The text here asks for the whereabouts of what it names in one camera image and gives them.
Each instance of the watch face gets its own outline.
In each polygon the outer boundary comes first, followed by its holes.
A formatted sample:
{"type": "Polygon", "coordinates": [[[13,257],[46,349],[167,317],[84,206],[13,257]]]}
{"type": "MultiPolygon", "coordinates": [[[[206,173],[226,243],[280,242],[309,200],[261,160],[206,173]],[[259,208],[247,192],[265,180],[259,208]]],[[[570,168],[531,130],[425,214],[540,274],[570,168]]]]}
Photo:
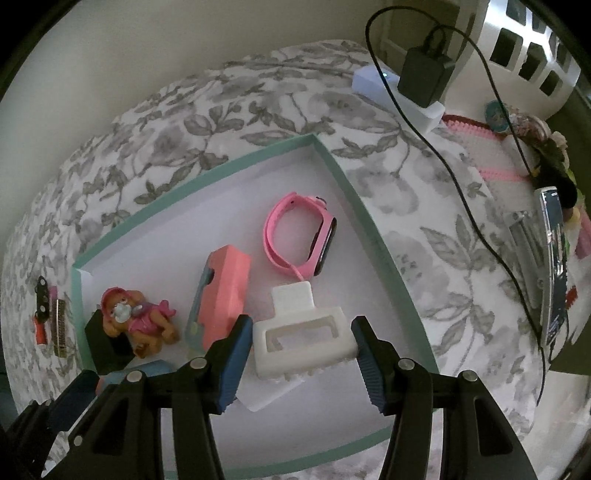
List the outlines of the watch face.
{"type": "MultiPolygon", "coordinates": [[[[318,257],[318,263],[316,264],[316,269],[314,270],[314,276],[318,275],[322,271],[322,267],[324,266],[324,261],[326,260],[326,254],[329,251],[330,244],[332,243],[332,239],[335,235],[335,231],[336,231],[336,218],[333,218],[332,222],[330,223],[329,233],[328,233],[328,235],[326,235],[326,239],[324,240],[324,245],[322,245],[322,250],[320,251],[320,256],[318,257]]],[[[318,240],[319,233],[320,233],[320,230],[318,230],[318,232],[316,232],[316,236],[314,237],[314,242],[312,243],[312,248],[310,250],[310,255],[311,255],[312,250],[314,250],[314,245],[316,244],[316,241],[318,240]]]]}

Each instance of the white wall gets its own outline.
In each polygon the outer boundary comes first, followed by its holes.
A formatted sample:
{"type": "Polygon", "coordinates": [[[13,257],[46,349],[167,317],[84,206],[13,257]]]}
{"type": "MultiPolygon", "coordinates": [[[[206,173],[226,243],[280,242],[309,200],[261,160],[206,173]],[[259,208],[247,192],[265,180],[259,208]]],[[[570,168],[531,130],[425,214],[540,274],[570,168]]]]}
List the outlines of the white wall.
{"type": "Polygon", "coordinates": [[[118,114],[174,80],[247,54],[329,38],[363,43],[365,23],[382,1],[76,5],[35,47],[0,102],[0,263],[33,197],[118,114]]]}

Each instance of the toy figure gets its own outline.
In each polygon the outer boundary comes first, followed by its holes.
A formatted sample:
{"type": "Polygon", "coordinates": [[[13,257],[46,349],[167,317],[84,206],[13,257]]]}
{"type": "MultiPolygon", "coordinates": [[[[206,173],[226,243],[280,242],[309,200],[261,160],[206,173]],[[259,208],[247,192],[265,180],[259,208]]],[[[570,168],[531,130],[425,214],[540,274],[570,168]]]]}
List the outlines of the toy figure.
{"type": "Polygon", "coordinates": [[[137,290],[109,288],[100,301],[103,313],[103,330],[110,337],[128,332],[134,343],[134,354],[140,358],[158,353],[162,342],[178,341],[178,333],[170,322],[177,311],[168,307],[168,301],[159,305],[146,301],[137,290]]]}

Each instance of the white plastic clip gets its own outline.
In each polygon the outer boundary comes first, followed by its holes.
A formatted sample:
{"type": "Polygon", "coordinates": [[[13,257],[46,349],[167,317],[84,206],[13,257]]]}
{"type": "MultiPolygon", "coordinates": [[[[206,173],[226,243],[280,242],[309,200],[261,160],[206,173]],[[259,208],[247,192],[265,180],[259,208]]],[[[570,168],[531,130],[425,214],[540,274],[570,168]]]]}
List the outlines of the white plastic clip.
{"type": "Polygon", "coordinates": [[[252,333],[256,373],[260,378],[312,372],[357,356],[357,343],[343,310],[317,308],[310,282],[275,287],[271,297],[275,317],[256,322],[252,333]],[[307,333],[326,330],[325,327],[330,330],[328,338],[295,345],[295,336],[301,340],[307,333]]]}

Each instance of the bed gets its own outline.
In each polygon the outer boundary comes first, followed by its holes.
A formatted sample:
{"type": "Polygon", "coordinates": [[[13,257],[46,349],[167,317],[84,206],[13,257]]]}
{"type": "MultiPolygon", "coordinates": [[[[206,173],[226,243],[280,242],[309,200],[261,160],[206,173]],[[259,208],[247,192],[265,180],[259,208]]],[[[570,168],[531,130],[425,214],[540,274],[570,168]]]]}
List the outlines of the bed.
{"type": "MultiPolygon", "coordinates": [[[[17,410],[57,397],[80,371],[73,328],[64,359],[51,345],[35,345],[30,313],[39,275],[69,301],[76,257],[126,218],[204,171],[314,133],[388,245],[441,373],[476,371],[524,438],[542,371],[534,335],[508,276],[471,231],[443,166],[389,112],[353,94],[353,72],[370,62],[365,48],[345,40],[245,57],[162,88],[81,145],[8,241],[0,317],[17,410]]],[[[466,189],[486,237],[513,259],[497,203],[461,139],[444,123],[428,138],[466,189]]],[[[441,418],[434,425],[440,437],[441,418]]],[[[274,478],[376,476],[386,447],[274,478]]],[[[59,461],[66,451],[61,435],[51,458],[59,461]]],[[[440,455],[434,442],[430,478],[440,455]]]]}

